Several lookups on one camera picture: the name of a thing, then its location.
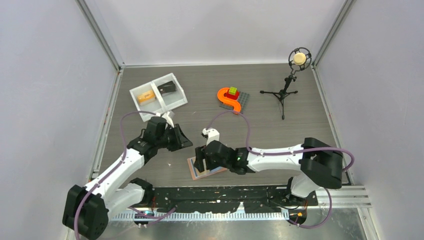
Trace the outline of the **pink leather card holder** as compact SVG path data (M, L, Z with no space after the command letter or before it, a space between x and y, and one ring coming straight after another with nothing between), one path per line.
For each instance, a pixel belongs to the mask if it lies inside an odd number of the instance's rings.
M200 172L194 166L195 160L196 160L196 157L195 156L190 157L190 158L187 159L187 163L188 163L188 166L189 166L191 178L193 180L199 180L199 179L206 178L206 177L209 177L209 176L214 175L214 174L218 174L218 173L222 173L222 172L227 171L226 168L217 167L217 168L215 168L213 170L205 170L203 172Z

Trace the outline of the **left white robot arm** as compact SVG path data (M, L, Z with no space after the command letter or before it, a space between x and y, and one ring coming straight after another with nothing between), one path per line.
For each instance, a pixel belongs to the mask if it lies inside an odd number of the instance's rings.
M175 152L193 146L178 124L153 116L140 136L124 144L122 155L101 175L84 186L74 185L67 193L62 224L88 240L98 239L109 221L125 209L139 204L148 207L154 199L153 185L134 178L122 184L159 149Z

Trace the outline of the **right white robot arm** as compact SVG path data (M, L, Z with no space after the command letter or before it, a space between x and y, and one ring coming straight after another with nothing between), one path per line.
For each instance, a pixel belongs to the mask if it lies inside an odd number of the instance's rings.
M287 182L285 198L299 205L318 188L342 187L343 154L324 142L306 137L302 144L287 148L231 148L218 140L195 149L193 166L200 173L224 168L238 175L265 170L291 170L298 175Z

